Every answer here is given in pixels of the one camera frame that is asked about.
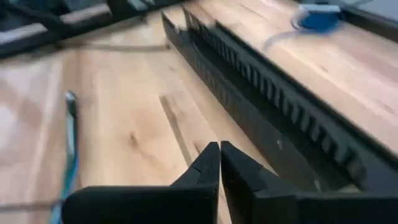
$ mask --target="wooden workbench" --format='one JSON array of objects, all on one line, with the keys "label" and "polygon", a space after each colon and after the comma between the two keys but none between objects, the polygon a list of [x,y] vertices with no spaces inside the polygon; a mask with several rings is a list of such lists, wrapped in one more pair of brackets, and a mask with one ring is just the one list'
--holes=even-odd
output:
[{"label": "wooden workbench", "polygon": [[[294,3],[206,0],[187,7],[207,23],[228,26],[398,151],[398,45],[345,25],[328,37],[296,36],[264,50],[270,37],[292,29]],[[167,15],[183,26],[180,9]],[[170,184],[210,141],[230,140],[270,168],[178,52],[164,47],[159,13],[125,23],[129,28],[68,40],[73,47],[65,50],[1,62],[0,204],[57,197],[65,167],[66,89],[80,105],[80,187]],[[0,213],[0,221],[45,223],[48,214]],[[222,193],[219,220],[230,222]]]}]

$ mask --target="black comb-like rail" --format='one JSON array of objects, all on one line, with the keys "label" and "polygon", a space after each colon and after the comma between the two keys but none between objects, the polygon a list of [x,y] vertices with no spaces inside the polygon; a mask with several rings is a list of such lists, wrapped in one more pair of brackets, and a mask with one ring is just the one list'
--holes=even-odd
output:
[{"label": "black comb-like rail", "polygon": [[186,31],[163,15],[167,37],[281,177],[312,190],[396,191],[386,149],[227,28],[184,13]]}]

